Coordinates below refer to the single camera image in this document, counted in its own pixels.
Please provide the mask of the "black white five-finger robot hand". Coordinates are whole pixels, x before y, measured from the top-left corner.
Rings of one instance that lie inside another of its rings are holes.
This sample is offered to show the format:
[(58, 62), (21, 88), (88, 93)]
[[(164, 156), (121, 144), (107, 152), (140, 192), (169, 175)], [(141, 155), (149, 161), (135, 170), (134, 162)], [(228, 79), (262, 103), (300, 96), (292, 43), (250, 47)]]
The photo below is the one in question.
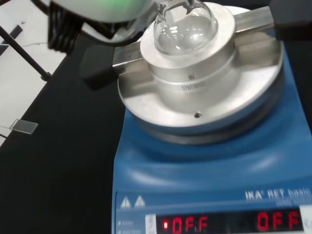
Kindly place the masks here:
[(155, 0), (52, 0), (48, 6), (48, 47), (71, 53), (80, 33), (106, 45), (140, 39), (157, 15)]

